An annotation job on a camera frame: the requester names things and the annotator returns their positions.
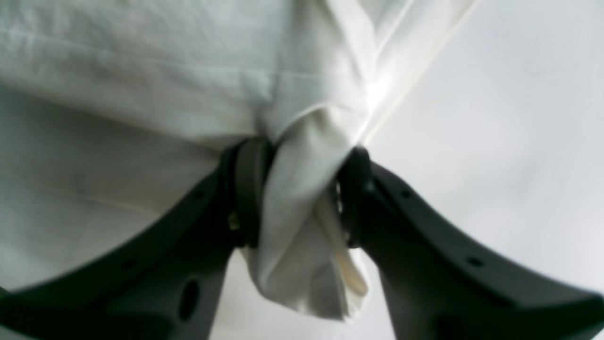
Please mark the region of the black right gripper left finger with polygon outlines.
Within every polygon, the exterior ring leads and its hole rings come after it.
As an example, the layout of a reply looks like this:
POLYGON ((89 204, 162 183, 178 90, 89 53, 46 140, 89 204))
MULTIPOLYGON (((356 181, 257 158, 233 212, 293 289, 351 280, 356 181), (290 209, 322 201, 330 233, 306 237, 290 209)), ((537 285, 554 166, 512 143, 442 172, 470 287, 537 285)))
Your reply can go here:
POLYGON ((1 292, 1 325, 35 340, 207 340, 228 261, 259 243, 274 151, 248 138, 134 239, 56 279, 1 292))

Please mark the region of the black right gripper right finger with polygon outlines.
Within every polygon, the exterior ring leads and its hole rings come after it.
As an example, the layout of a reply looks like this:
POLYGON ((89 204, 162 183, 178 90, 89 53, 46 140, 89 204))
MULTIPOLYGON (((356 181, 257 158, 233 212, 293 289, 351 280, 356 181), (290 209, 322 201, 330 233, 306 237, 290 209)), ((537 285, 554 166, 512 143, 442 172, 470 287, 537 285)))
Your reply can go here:
POLYGON ((505 258, 356 147, 338 172, 349 247, 379 269, 397 340, 591 340, 603 297, 505 258))

